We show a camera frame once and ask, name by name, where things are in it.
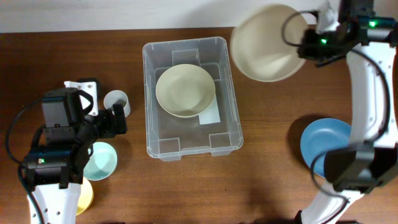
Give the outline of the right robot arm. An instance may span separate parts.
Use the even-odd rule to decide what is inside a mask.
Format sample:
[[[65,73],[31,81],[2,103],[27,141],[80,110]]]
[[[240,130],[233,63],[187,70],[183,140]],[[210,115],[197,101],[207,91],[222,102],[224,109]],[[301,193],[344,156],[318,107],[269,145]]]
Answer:
[[[372,1],[341,1],[312,11],[317,25],[297,45],[300,58],[322,67],[342,58],[349,68],[352,122],[349,143],[320,153],[325,182],[295,223],[336,223],[355,201],[397,176],[393,63],[397,22],[378,17]]]

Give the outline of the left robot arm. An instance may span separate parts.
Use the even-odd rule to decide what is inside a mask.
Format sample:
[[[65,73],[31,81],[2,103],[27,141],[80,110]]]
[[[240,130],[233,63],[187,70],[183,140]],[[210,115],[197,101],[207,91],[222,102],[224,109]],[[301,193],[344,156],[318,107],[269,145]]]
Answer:
[[[32,223],[73,223],[83,169],[98,139],[127,131],[123,106],[85,114],[81,105],[42,103],[45,124],[34,134],[31,150],[19,166]]]

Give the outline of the beige bowl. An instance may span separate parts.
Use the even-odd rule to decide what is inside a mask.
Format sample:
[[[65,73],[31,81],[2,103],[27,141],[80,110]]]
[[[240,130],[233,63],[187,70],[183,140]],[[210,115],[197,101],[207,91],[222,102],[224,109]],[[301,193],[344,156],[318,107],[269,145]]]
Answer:
[[[192,118],[209,108],[216,95],[211,75],[197,65],[180,64],[168,68],[155,86],[158,104],[169,114]]]
[[[234,28],[230,53],[241,73],[260,82],[277,82],[301,69],[305,59],[282,39],[282,25],[296,12],[284,4],[270,4]]]

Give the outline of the blue bowl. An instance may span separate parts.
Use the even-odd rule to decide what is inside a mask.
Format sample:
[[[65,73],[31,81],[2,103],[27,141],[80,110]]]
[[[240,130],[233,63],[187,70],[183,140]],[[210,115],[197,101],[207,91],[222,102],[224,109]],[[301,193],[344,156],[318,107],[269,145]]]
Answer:
[[[333,118],[318,119],[310,123],[300,139],[300,152],[308,167],[322,152],[348,145],[351,126]]]

